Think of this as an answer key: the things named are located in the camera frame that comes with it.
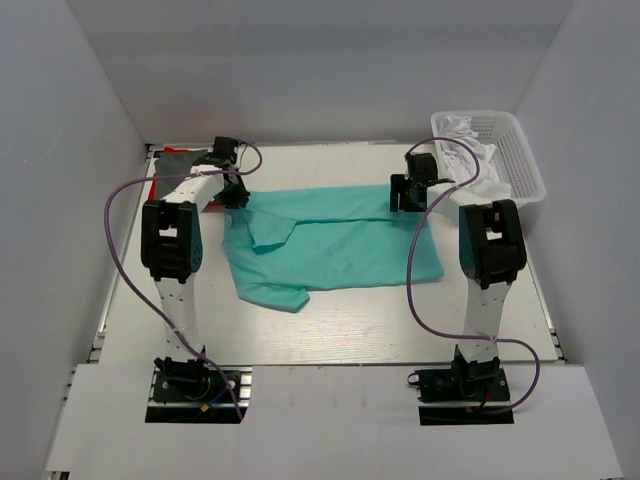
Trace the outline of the teal polo shirt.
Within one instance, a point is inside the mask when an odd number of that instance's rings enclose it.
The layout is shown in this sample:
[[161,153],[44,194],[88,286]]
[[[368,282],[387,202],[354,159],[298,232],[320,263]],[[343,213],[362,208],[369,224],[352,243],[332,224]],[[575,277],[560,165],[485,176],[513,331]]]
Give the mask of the teal polo shirt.
[[418,213],[391,212],[388,195],[386,185],[253,192],[225,219],[237,296],[296,313],[313,291],[442,278],[429,226]]

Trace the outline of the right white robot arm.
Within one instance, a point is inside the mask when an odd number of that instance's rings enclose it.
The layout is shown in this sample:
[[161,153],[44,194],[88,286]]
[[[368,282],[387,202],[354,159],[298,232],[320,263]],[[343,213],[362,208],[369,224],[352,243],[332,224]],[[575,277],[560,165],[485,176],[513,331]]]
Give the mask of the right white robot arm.
[[430,153],[407,154],[407,171],[390,177],[390,210],[447,217],[458,227],[460,267],[468,280],[467,305],[453,390],[472,399],[488,385],[479,365],[497,362],[496,339],[506,296],[527,262],[518,208],[511,199],[489,200],[438,176]]

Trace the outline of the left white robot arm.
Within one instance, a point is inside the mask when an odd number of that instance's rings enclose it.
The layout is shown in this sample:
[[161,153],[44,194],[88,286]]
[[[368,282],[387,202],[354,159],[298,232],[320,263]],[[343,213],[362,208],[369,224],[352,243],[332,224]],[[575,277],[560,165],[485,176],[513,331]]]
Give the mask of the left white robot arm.
[[165,327],[166,356],[159,368],[195,361],[206,352],[195,307],[195,275],[203,261],[200,214],[207,207],[244,208],[250,193],[240,170],[246,144],[217,137],[206,149],[166,147],[155,162],[152,196],[142,208],[141,260],[158,290]]

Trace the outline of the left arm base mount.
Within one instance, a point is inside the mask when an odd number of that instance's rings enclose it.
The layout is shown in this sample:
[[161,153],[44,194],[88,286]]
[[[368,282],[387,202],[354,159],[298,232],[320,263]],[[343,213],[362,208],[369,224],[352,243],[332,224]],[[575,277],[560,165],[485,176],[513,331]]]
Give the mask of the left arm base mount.
[[215,370],[202,360],[154,360],[147,424],[239,424],[249,406],[252,369]]

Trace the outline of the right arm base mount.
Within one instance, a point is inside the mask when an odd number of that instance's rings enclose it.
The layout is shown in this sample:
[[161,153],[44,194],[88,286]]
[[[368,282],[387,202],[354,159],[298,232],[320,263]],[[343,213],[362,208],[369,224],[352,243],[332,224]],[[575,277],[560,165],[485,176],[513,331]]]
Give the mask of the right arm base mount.
[[514,423],[506,374],[497,358],[468,362],[457,352],[449,367],[416,370],[407,384],[417,390],[422,426]]

